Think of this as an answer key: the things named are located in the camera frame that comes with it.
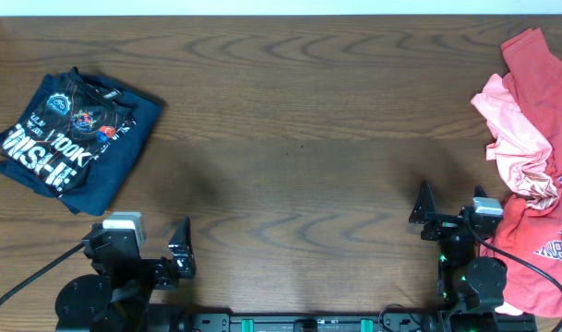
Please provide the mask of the black orange-patterned cycling jersey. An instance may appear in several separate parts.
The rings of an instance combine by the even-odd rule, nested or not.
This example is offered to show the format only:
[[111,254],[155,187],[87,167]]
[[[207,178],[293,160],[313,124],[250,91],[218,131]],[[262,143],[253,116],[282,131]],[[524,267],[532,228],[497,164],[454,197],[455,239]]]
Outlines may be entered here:
[[17,164],[47,196],[84,183],[97,160],[136,121],[119,89],[95,85],[74,67],[48,76],[15,124],[1,133],[1,155]]

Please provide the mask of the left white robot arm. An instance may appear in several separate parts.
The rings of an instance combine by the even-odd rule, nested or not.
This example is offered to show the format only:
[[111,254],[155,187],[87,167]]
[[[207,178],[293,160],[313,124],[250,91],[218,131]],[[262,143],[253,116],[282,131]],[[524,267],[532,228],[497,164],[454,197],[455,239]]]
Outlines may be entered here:
[[190,218],[183,218],[170,258],[143,258],[146,232],[139,212],[114,212],[81,240],[92,274],[67,283],[55,300],[57,331],[191,331],[192,318],[177,306],[152,304],[155,290],[174,291],[197,265]]

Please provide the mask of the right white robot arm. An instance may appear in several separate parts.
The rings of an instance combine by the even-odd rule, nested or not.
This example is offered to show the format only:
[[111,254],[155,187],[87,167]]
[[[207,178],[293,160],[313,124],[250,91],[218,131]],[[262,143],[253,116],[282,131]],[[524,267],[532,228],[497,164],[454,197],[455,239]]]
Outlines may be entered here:
[[428,181],[422,181],[409,222],[420,224],[421,239],[438,243],[437,293],[444,305],[422,314],[423,331],[498,330],[496,308],[504,302],[507,266],[479,256],[477,246],[494,235],[503,208],[478,185],[472,204],[456,215],[439,213]]

